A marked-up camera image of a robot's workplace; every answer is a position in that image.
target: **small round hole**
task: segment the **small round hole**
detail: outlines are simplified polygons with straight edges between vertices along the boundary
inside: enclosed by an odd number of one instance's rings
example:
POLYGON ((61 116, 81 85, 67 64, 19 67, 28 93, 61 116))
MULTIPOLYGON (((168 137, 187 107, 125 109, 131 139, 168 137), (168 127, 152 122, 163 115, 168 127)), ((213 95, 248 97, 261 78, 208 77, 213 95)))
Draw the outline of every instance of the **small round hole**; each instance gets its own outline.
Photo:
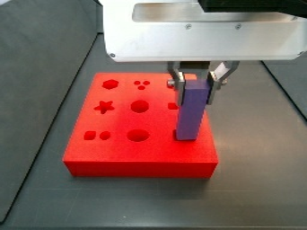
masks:
POLYGON ((100 133, 100 139, 107 140, 111 137, 111 132, 105 131, 100 133))

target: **hexagonal hole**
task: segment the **hexagonal hole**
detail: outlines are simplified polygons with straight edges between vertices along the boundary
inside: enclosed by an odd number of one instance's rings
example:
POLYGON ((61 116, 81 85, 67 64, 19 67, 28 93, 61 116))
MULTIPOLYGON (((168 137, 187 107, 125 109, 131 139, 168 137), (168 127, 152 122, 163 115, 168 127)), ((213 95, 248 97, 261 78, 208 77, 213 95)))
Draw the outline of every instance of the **hexagonal hole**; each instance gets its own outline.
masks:
POLYGON ((116 88, 117 86, 119 86, 119 82, 115 80, 108 80, 108 81, 103 82, 103 85, 101 85, 101 87, 108 89, 108 90, 116 88))

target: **screw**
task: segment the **screw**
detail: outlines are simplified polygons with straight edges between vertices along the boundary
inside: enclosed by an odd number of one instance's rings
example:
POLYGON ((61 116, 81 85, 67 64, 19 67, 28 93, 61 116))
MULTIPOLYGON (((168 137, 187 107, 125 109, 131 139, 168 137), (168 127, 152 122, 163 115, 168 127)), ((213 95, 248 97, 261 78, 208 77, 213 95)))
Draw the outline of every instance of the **screw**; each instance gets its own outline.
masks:
POLYGON ((167 84, 168 84, 168 87, 173 87, 175 86, 175 80, 169 79, 167 84))
POLYGON ((227 78, 221 81, 221 85, 227 85, 227 78))
POLYGON ((185 29, 189 30, 192 28, 192 25, 191 24, 187 24, 185 25, 185 29))
POLYGON ((235 26, 235 29, 239 30, 241 28, 241 24, 239 23, 236 26, 235 26))

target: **red block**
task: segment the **red block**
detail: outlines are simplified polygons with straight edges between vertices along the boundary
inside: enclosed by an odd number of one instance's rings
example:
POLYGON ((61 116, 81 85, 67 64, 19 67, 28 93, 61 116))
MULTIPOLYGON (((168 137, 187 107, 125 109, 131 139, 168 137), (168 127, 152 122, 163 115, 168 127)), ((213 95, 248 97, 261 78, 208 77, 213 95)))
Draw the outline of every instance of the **red block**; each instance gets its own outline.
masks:
POLYGON ((219 159, 207 115, 196 141, 173 138, 177 107, 169 78, 167 74, 96 74, 65 149, 72 175, 212 175, 219 159))

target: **circular hole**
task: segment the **circular hole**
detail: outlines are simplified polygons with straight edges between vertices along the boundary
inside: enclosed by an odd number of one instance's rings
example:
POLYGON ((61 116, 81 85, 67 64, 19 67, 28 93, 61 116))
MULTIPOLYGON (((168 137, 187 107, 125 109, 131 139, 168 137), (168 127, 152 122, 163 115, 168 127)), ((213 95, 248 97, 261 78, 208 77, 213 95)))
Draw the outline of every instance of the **circular hole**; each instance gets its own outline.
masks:
POLYGON ((100 133, 100 139, 107 140, 111 137, 111 132, 105 131, 100 133))
POLYGON ((131 104, 131 110, 136 113, 145 112, 148 110, 148 102, 139 100, 131 104))
POLYGON ((127 133, 127 138, 135 142, 145 141, 148 139, 148 132, 143 129, 133 129, 127 133))

